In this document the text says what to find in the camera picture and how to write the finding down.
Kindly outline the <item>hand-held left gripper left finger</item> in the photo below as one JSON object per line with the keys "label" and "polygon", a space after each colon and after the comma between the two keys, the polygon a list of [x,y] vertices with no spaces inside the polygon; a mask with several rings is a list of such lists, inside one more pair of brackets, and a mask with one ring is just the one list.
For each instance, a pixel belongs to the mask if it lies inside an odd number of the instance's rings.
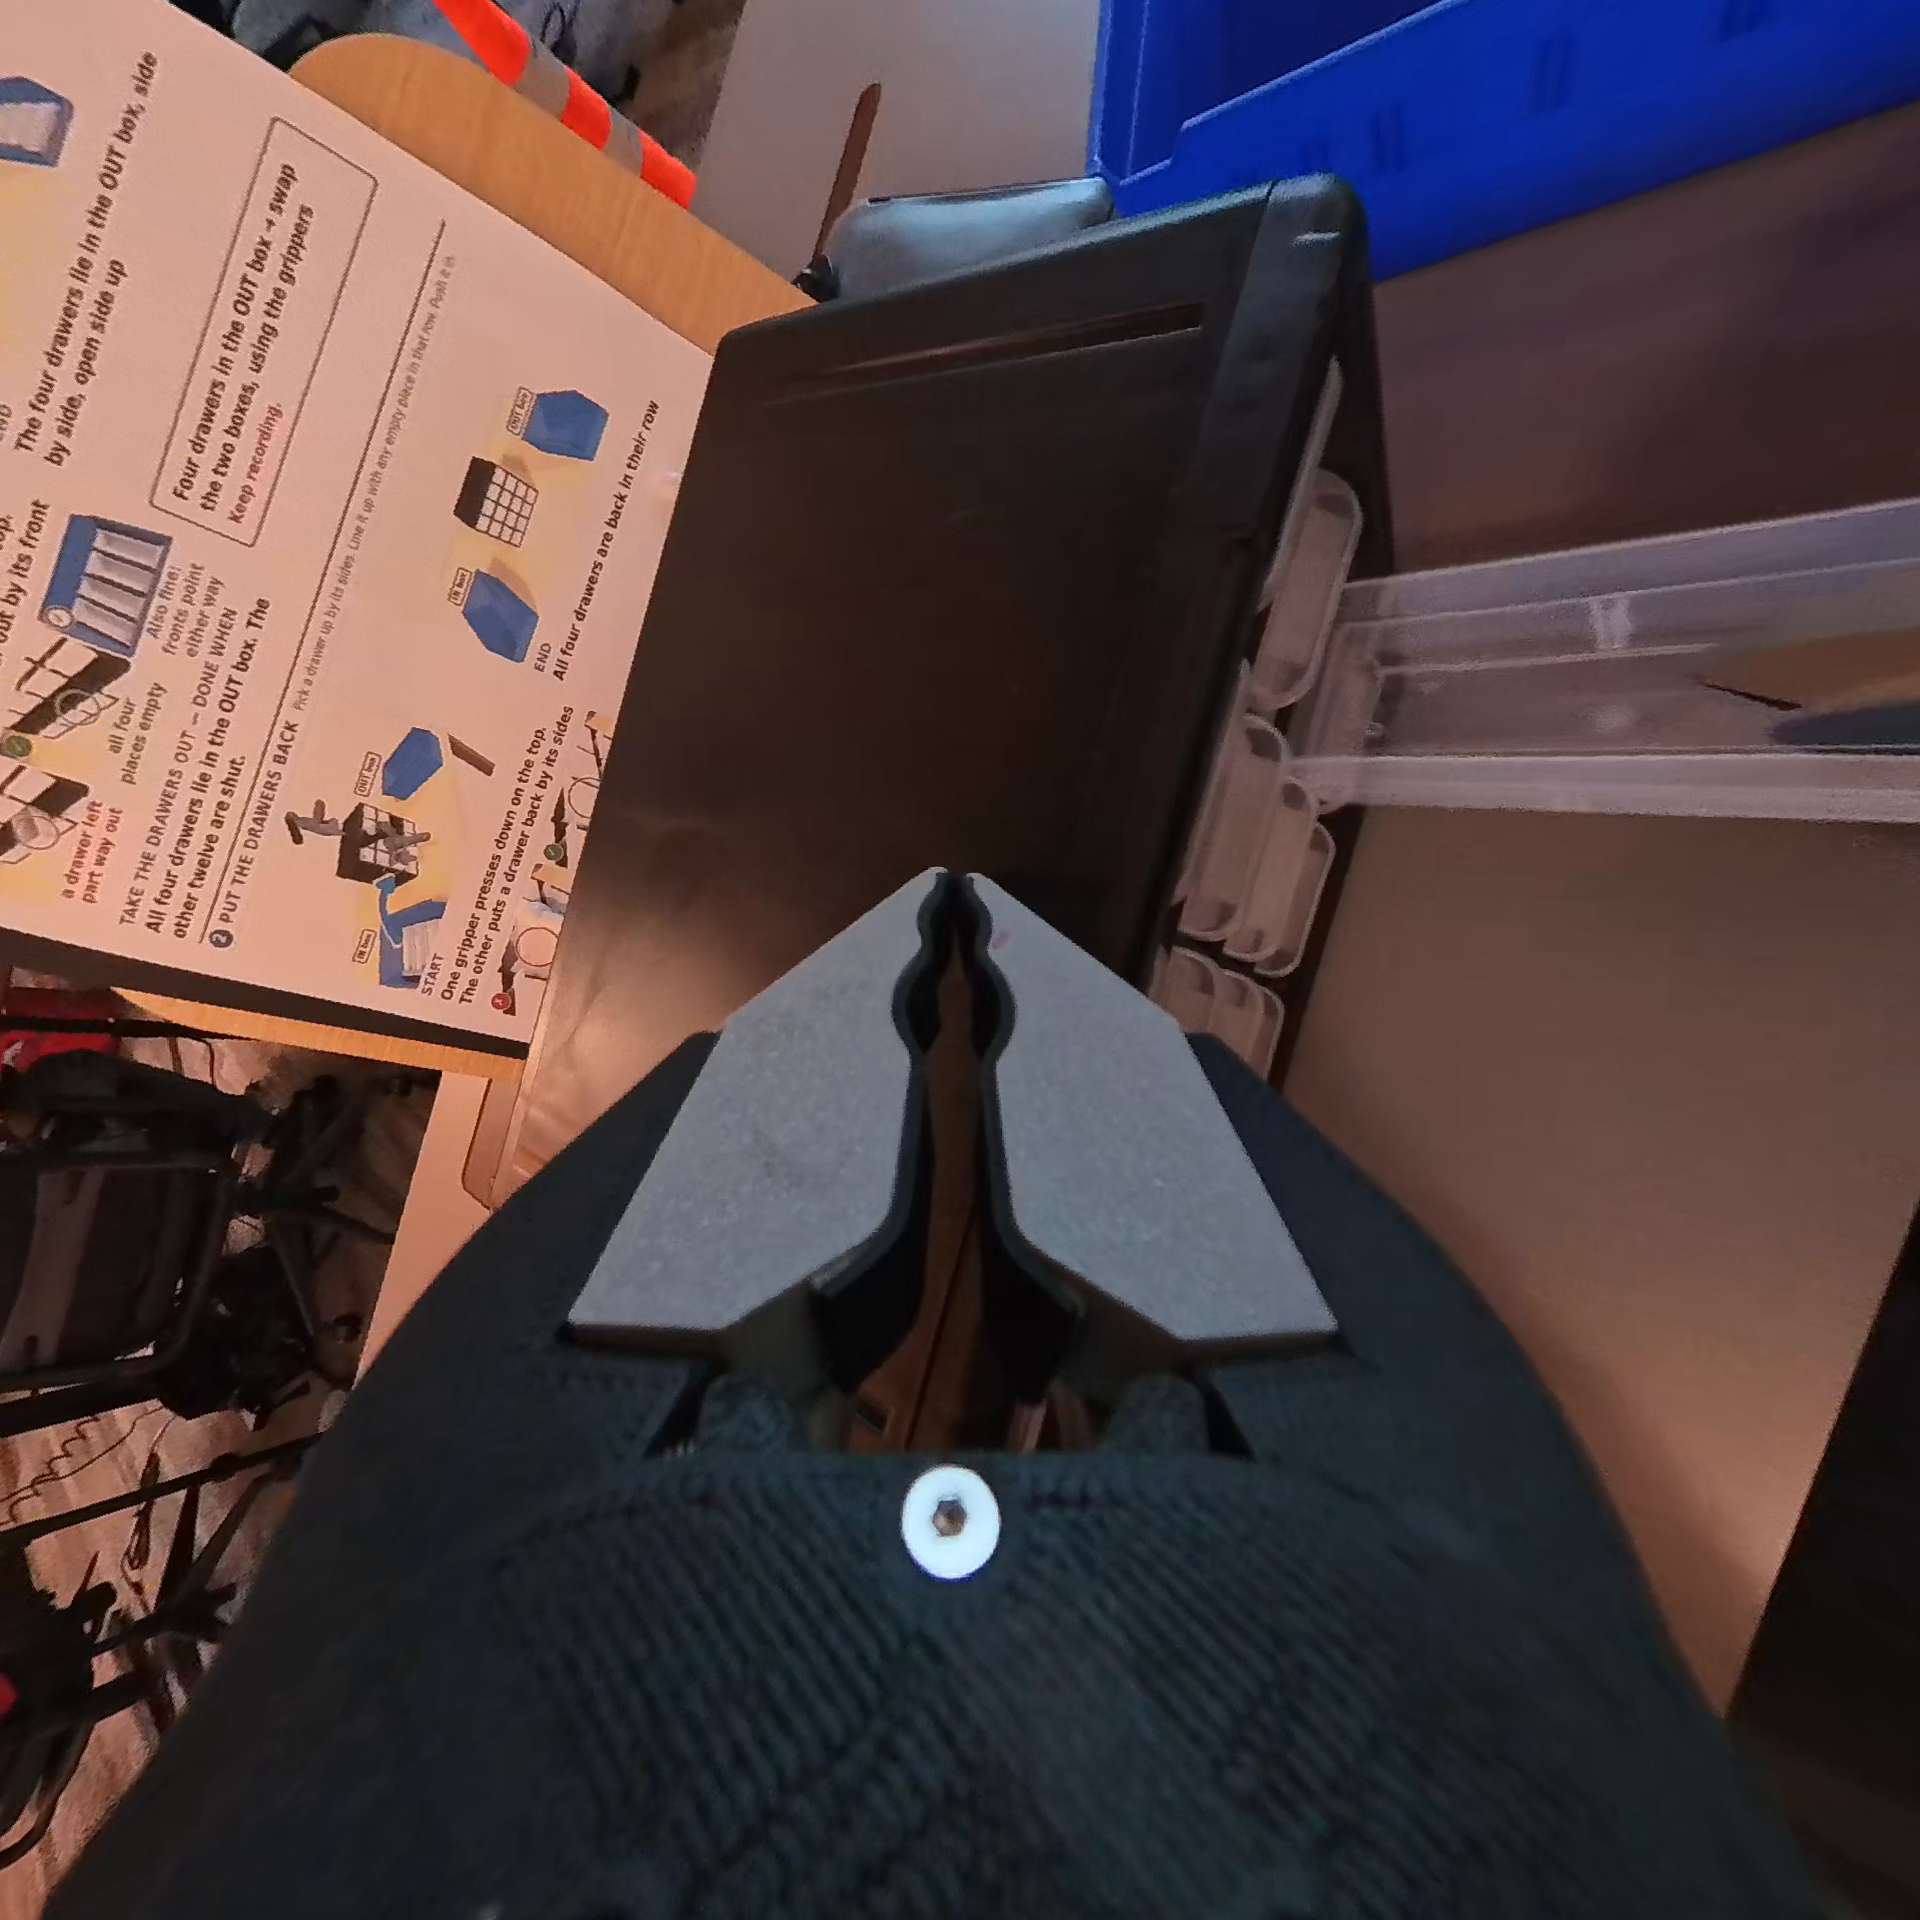
{"label": "hand-held left gripper left finger", "polygon": [[922,1310],[949,870],[718,1030],[576,1306],[594,1349],[888,1359]]}

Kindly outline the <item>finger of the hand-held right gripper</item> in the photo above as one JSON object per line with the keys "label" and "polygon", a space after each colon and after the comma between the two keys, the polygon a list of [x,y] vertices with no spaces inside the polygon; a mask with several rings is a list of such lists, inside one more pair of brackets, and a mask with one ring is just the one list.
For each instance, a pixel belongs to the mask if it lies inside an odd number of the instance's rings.
{"label": "finger of the hand-held right gripper", "polygon": [[1767,716],[1799,752],[1917,749],[1917,631],[1866,631],[1720,651],[1702,688]]}

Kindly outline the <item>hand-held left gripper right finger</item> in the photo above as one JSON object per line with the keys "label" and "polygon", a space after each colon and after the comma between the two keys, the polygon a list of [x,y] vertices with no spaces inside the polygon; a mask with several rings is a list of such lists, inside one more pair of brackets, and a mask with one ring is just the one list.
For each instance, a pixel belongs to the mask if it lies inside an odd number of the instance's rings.
{"label": "hand-held left gripper right finger", "polygon": [[979,874],[983,1310],[1008,1375],[1324,1349],[1338,1317],[1187,1032]]}

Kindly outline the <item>clear plastic drawer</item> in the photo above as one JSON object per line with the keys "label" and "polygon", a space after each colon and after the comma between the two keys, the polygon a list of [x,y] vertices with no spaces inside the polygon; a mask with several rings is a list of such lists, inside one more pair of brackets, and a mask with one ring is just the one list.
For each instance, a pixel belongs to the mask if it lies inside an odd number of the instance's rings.
{"label": "clear plastic drawer", "polygon": [[1917,631],[1917,501],[1440,567],[1343,590],[1286,719],[1324,811],[1916,824],[1916,752],[1799,752],[1720,651]]}

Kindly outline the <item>rows of clear drawers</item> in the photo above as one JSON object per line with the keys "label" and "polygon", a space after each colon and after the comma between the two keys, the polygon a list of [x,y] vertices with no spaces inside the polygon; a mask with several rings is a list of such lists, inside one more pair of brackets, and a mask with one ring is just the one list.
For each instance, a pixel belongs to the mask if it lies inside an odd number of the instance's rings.
{"label": "rows of clear drawers", "polygon": [[1324,803],[1295,770],[1286,722],[1326,659],[1364,528],[1357,492],[1328,466],[1343,396],[1331,359],[1147,982],[1181,1030],[1215,1040],[1260,1077],[1279,1055],[1282,988],[1304,960],[1334,861]]}

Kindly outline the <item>black drawer cabinet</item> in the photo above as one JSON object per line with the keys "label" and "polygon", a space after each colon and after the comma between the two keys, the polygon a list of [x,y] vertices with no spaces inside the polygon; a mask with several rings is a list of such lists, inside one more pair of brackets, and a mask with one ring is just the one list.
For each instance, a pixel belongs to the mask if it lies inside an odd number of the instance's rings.
{"label": "black drawer cabinet", "polygon": [[[495,1336],[570,1386],[635,1359],[663,1413],[733,1379],[852,1436],[925,1295],[931,1359],[988,1386],[966,1436],[1133,1397],[1243,1456],[1219,1362],[1008,1375],[984,1322],[975,996],[957,880],[979,874],[1146,994],[1230,717],[1262,567],[1338,359],[1334,451],[1382,477],[1364,219],[1331,176],[1266,183],[726,338],[695,432],[592,850],[710,928],[757,992],[661,1054],[495,1215]],[[718,1030],[891,891],[949,870],[928,1048],[918,1317],[888,1359],[693,1359],[570,1334]]]}

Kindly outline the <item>black metal stands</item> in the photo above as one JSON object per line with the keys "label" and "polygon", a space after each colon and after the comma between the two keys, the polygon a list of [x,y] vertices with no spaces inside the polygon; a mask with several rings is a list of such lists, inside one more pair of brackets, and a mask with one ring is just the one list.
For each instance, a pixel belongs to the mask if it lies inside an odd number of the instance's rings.
{"label": "black metal stands", "polygon": [[370,1350],[438,1090],[4,972],[4,1916],[220,1653]]}

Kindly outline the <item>blue plastic bin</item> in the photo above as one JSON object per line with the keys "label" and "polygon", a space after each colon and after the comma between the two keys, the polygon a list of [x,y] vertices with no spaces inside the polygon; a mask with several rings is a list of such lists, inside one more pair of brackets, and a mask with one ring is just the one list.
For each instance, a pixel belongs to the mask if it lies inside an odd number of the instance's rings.
{"label": "blue plastic bin", "polygon": [[1916,2],[1108,2],[1118,213],[1333,174],[1391,278],[1916,103]]}

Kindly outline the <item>printed instruction sheet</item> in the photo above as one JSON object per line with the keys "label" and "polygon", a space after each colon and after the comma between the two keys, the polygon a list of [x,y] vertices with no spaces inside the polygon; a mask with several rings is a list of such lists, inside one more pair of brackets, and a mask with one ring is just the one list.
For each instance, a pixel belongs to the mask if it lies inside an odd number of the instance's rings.
{"label": "printed instruction sheet", "polygon": [[4,943],[518,1060],[710,351],[167,4],[4,4]]}

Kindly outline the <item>wooden board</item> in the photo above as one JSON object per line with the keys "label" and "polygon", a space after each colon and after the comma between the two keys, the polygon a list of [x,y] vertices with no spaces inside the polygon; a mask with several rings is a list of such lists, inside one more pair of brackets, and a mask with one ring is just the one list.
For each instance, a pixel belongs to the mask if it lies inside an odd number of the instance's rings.
{"label": "wooden board", "polygon": [[[460,54],[356,35],[304,54],[293,77],[699,348],[806,303]],[[560,976],[518,1069],[464,1042],[378,1040],[365,1014],[293,1018],[244,1011],[230,988],[138,986],[131,963],[107,963],[106,979],[181,1023],[448,1072],[453,1092],[428,1123],[403,1224],[464,1242],[661,1054],[757,992],[722,934],[672,928],[664,910],[638,904],[635,875],[620,848],[584,854],[582,923],[563,936]]]}

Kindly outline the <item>grey padded seat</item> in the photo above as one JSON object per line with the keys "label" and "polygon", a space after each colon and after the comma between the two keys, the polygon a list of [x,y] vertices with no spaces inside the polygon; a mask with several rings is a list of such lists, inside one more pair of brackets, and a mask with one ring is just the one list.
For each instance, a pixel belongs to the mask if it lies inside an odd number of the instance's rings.
{"label": "grey padded seat", "polygon": [[1110,216],[1112,191],[1096,176],[863,198],[831,221],[795,285],[816,303],[887,296],[1055,246]]}

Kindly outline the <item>brown wooden stick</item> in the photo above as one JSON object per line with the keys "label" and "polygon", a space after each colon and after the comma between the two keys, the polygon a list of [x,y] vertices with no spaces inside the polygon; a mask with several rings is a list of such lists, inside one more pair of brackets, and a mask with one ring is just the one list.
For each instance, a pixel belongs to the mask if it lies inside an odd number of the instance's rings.
{"label": "brown wooden stick", "polygon": [[830,302],[837,296],[837,271],[828,258],[828,246],[837,224],[856,203],[862,171],[866,166],[869,149],[872,143],[872,127],[878,120],[882,84],[869,83],[856,96],[847,120],[847,132],[835,165],[831,183],[822,206],[822,219],[814,239],[812,256],[795,285],[814,302]]}

